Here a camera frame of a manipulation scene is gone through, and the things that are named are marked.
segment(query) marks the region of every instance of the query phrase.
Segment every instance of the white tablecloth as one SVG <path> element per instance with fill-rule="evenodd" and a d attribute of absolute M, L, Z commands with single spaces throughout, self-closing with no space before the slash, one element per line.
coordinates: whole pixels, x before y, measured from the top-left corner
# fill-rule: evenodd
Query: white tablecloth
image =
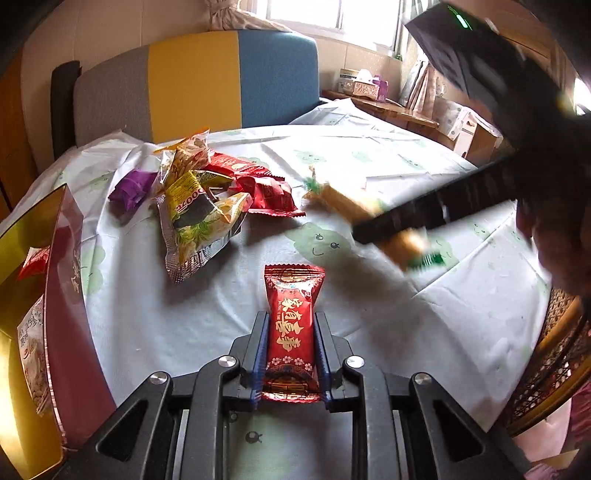
<path fill-rule="evenodd" d="M 215 133 L 209 141 L 216 151 L 284 174 L 297 205 L 305 193 L 302 177 L 314 162 L 367 175 L 368 190 L 391 201 L 473 168 L 441 145 L 389 127 L 261 127 Z M 297 219 L 249 215 L 222 252 L 175 285 L 164 268 L 150 202 L 119 218 L 107 200 L 132 168 L 157 170 L 154 148 L 119 132 L 69 151 L 0 224 L 3 232 L 68 182 L 85 216 L 82 277 L 90 327 L 118 404 L 154 371 L 181 375 L 227 353 L 237 336 L 249 333 L 256 312 L 268 308 L 264 265 L 304 262 L 326 269 L 316 309 L 355 354 L 396 374 L 431 373 L 490 427 L 535 346 L 549 292 L 536 253 L 516 233 L 512 203 L 430 232 L 446 267 L 406 276 L 375 247 L 356 245 L 349 225 L 321 207 L 304 204 L 307 216 Z M 239 414 L 230 434 L 231 478 L 348 478 L 350 420 L 322 404 L 274 403 Z"/>

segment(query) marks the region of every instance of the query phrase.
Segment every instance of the red candy package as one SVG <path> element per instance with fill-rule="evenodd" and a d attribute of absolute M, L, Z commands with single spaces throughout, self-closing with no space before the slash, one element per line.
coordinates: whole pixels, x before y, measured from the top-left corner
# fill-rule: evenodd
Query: red candy package
<path fill-rule="evenodd" d="M 251 194 L 249 213 L 264 213 L 278 217 L 299 217 L 306 213 L 299 210 L 291 196 L 291 187 L 286 181 L 271 177 L 238 175 L 237 190 Z"/>
<path fill-rule="evenodd" d="M 320 399 L 312 311 L 323 281 L 324 270 L 313 265 L 265 266 L 271 323 L 263 398 L 293 403 Z"/>
<path fill-rule="evenodd" d="M 279 180 L 285 180 L 283 177 L 275 177 L 271 174 L 271 171 L 268 168 L 263 167 L 262 165 L 257 165 L 248 160 L 236 158 L 224 153 L 214 153 L 205 169 L 232 178 L 236 178 L 236 174 L 241 173 L 243 175 L 268 176 Z"/>
<path fill-rule="evenodd" d="M 17 280 L 30 277 L 31 275 L 41 275 L 47 271 L 47 263 L 49 262 L 49 249 L 45 248 L 29 248 L 29 253 L 23 263 L 21 271 L 18 273 Z"/>

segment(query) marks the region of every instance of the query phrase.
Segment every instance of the wicker chair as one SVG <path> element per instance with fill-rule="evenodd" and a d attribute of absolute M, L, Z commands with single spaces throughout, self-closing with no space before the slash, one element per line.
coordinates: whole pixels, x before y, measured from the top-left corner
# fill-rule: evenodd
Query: wicker chair
<path fill-rule="evenodd" d="M 591 330 L 580 300 L 552 288 L 544 326 L 517 388 L 499 418 L 511 436 L 546 418 L 591 375 Z"/>

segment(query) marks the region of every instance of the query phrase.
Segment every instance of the purple wrapper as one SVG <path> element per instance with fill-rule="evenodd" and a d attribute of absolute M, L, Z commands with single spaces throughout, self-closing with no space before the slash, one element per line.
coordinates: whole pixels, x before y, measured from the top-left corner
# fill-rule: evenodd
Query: purple wrapper
<path fill-rule="evenodd" d="M 133 210 L 148 194 L 155 179 L 156 172 L 133 169 L 115 186 L 109 200 L 121 202 L 126 211 Z"/>

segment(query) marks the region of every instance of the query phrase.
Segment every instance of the silver bolt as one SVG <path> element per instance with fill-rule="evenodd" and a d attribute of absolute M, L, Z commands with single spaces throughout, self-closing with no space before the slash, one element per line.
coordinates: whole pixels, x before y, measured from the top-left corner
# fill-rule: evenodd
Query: silver bolt
<path fill-rule="evenodd" d="M 363 360 L 363 357 L 357 356 L 357 355 L 348 356 L 347 359 L 345 360 L 345 362 L 351 368 L 361 368 L 362 366 L 365 365 L 365 360 Z"/>
<path fill-rule="evenodd" d="M 429 385 L 429 383 L 431 383 L 431 375 L 424 373 L 416 374 L 414 376 L 414 381 L 417 385 Z"/>
<path fill-rule="evenodd" d="M 220 364 L 220 367 L 225 367 L 225 368 L 230 368 L 230 367 L 233 367 L 234 365 L 236 365 L 236 359 L 232 355 L 221 356 L 217 360 L 217 362 L 218 362 L 218 364 Z"/>
<path fill-rule="evenodd" d="M 168 375 L 165 372 L 155 372 L 150 375 L 150 383 L 154 385 L 162 385 L 168 380 Z"/>

